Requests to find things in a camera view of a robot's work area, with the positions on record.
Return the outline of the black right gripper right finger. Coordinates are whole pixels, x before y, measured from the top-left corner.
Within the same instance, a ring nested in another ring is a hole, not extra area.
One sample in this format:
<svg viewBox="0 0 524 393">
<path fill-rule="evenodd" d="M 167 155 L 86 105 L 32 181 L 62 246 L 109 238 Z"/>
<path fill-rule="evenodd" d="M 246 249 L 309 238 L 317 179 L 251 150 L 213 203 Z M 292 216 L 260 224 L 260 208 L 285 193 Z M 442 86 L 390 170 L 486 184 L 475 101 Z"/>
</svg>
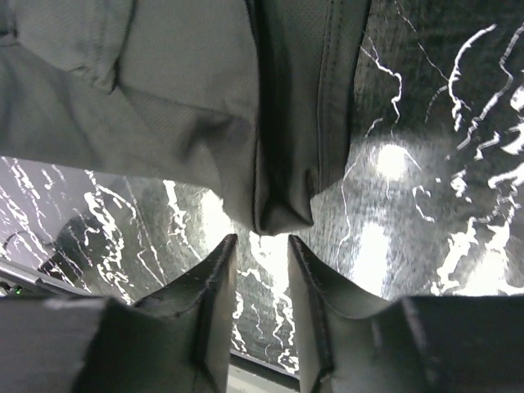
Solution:
<svg viewBox="0 0 524 393">
<path fill-rule="evenodd" d="M 520 392 L 521 296 L 387 301 L 288 238 L 303 392 Z"/>
</svg>

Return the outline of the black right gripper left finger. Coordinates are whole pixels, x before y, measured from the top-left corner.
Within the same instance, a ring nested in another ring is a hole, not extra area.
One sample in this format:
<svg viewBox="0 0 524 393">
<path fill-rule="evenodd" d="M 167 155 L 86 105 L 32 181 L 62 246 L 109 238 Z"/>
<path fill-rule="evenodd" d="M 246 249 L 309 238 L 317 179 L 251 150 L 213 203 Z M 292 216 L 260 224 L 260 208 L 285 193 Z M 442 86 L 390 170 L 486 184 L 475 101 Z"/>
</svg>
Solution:
<svg viewBox="0 0 524 393">
<path fill-rule="evenodd" d="M 133 305 L 14 285 L 1 299 L 2 391 L 226 391 L 236 247 L 227 235 Z"/>
</svg>

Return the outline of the black t shirt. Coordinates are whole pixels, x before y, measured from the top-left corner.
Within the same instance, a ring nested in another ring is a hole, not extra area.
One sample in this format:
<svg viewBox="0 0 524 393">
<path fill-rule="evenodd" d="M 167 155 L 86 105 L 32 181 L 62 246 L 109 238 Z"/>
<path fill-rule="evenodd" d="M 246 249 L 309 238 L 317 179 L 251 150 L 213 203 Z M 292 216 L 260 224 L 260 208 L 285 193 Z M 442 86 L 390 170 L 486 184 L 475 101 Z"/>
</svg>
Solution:
<svg viewBox="0 0 524 393">
<path fill-rule="evenodd" d="M 259 235 L 344 173 L 367 1 L 4 1 L 1 153 L 206 187 Z"/>
</svg>

